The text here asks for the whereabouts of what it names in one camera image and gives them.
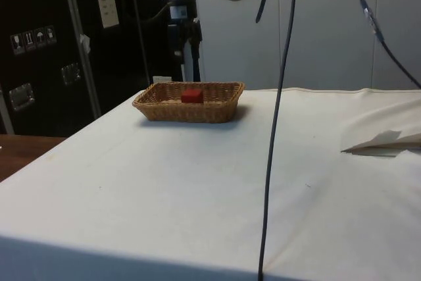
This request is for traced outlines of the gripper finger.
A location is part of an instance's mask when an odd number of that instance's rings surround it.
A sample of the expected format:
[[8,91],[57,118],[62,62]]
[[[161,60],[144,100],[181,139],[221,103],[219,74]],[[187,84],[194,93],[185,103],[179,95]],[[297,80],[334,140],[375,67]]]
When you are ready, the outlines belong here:
[[168,25],[168,45],[174,54],[175,60],[184,64],[184,28],[178,24]]
[[200,43],[202,42],[201,24],[199,21],[191,21],[187,23],[187,40],[191,47],[191,58],[193,66],[193,81],[200,81]]

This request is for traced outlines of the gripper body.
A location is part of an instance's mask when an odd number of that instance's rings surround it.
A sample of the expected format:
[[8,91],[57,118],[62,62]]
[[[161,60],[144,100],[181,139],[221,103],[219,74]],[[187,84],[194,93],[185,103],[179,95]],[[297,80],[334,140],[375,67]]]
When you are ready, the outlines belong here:
[[171,22],[181,24],[197,18],[196,0],[173,0],[169,5]]

